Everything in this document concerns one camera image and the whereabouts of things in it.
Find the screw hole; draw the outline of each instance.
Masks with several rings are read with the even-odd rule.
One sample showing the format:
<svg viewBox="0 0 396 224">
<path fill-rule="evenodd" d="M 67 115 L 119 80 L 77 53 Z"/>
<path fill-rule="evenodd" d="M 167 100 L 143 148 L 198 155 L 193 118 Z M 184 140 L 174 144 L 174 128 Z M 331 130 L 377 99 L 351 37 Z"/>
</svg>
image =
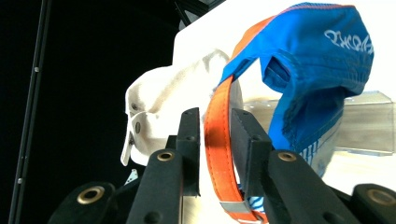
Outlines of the screw hole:
<svg viewBox="0 0 396 224">
<path fill-rule="evenodd" d="M 334 214 L 334 213 L 330 213 L 330 212 L 325 212 L 323 214 L 323 218 L 330 224 L 343 224 L 343 223 L 345 223 L 345 220 L 341 216 L 339 216 L 337 214 Z"/>
<path fill-rule="evenodd" d="M 134 126 L 134 131 L 136 133 L 140 133 L 140 123 L 139 122 L 137 122 L 136 125 Z"/>
<path fill-rule="evenodd" d="M 91 187 L 83 190 L 77 197 L 77 201 L 81 204 L 95 203 L 103 197 L 105 189 L 101 186 Z"/>
<path fill-rule="evenodd" d="M 157 159 L 159 161 L 171 161 L 175 157 L 173 152 L 163 152 L 158 154 Z"/>
<path fill-rule="evenodd" d="M 369 189 L 367 190 L 367 195 L 375 203 L 385 206 L 393 206 L 396 204 L 396 199 L 392 195 L 380 189 Z"/>
<path fill-rule="evenodd" d="M 277 156 L 282 160 L 282 161 L 295 161 L 297 160 L 296 156 L 289 152 L 279 152 Z"/>
<path fill-rule="evenodd" d="M 195 141 L 195 137 L 194 136 L 188 136 L 186 137 L 187 140 L 189 141 Z"/>
<path fill-rule="evenodd" d="M 253 135 L 253 136 L 251 137 L 251 139 L 252 139 L 253 141 L 260 141 L 260 140 L 262 140 L 262 137 L 261 137 L 260 135 Z"/>
<path fill-rule="evenodd" d="M 144 221 L 146 224 L 156 224 L 161 221 L 161 214 L 158 212 L 149 212 L 145 215 Z"/>
</svg>

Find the orange webbing strap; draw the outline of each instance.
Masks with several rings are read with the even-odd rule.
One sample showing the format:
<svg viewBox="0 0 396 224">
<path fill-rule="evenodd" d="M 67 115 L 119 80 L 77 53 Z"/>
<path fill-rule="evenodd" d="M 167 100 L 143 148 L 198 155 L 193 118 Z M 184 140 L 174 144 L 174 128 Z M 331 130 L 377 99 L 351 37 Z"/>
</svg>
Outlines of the orange webbing strap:
<svg viewBox="0 0 396 224">
<path fill-rule="evenodd" d="M 205 147 L 207 167 L 212 184 L 221 203 L 243 203 L 244 198 L 239 191 L 233 172 L 231 152 L 229 104 L 230 89 L 233 77 L 228 77 L 216 89 L 205 115 Z M 266 223 L 265 214 L 251 211 L 225 211 L 241 223 L 255 223 L 257 217 Z"/>
</svg>

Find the orange trim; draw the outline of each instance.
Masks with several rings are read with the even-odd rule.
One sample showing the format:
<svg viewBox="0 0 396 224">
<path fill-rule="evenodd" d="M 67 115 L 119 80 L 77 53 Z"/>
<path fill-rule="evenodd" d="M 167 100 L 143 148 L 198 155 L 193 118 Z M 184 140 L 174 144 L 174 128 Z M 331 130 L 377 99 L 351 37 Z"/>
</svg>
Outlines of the orange trim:
<svg viewBox="0 0 396 224">
<path fill-rule="evenodd" d="M 245 31 L 244 36 L 242 39 L 239 41 L 238 44 L 236 44 L 235 48 L 233 49 L 233 56 L 231 57 L 230 61 L 233 60 L 252 40 L 256 35 L 264 29 L 264 27 L 270 23 L 270 21 L 274 18 L 270 17 L 264 21 L 260 21 L 257 24 L 253 25 L 250 27 L 248 30 Z"/>
<path fill-rule="evenodd" d="M 209 103 L 205 115 L 206 159 L 218 198 L 223 202 L 242 202 L 244 198 L 237 187 L 231 153 L 229 105 L 232 83 L 233 76 L 224 80 Z M 254 212 L 228 214 L 235 220 L 258 220 Z M 265 214 L 260 214 L 260 217 L 267 220 Z"/>
</svg>

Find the white surface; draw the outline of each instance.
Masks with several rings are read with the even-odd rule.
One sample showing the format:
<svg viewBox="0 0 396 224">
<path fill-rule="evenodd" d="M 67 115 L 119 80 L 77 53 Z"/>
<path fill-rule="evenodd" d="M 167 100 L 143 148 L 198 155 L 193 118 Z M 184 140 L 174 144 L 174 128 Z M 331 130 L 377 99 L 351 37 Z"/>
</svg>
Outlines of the white surface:
<svg viewBox="0 0 396 224">
<path fill-rule="evenodd" d="M 269 0 L 227 0 L 203 16 L 192 25 L 177 34 L 174 47 L 173 64 L 189 64 L 213 49 L 220 49 L 229 56 L 247 28 L 262 21 L 283 9 L 303 1 L 269 1 Z M 394 1 L 315 1 L 355 5 L 371 35 L 375 47 L 375 60 L 366 91 L 382 91 L 393 101 L 396 100 L 393 69 L 396 52 L 396 39 L 393 31 L 396 21 L 396 2 Z M 239 78 L 244 100 L 252 99 L 251 90 L 260 91 L 262 98 L 277 99 L 279 94 L 265 88 L 260 81 L 260 66 L 255 62 L 246 73 Z M 359 183 L 376 183 L 396 190 L 396 157 L 373 157 L 335 153 L 324 180 L 327 184 L 350 194 Z M 186 223 L 204 223 L 194 220 L 193 204 L 186 204 Z M 213 216 L 205 208 L 200 216 Z"/>
</svg>

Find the white logo text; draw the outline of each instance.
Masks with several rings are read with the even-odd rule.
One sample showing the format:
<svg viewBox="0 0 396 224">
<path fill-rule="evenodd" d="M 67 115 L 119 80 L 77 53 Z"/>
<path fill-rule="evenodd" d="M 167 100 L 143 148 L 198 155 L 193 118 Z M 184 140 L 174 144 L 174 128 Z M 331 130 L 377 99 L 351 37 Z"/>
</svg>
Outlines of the white logo text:
<svg viewBox="0 0 396 224">
<path fill-rule="evenodd" d="M 359 52 L 374 53 L 373 45 L 370 41 L 370 36 L 366 36 L 363 41 L 358 35 L 342 36 L 340 31 L 327 30 L 324 35 L 329 38 L 335 46 L 345 49 L 353 49 Z"/>
</svg>

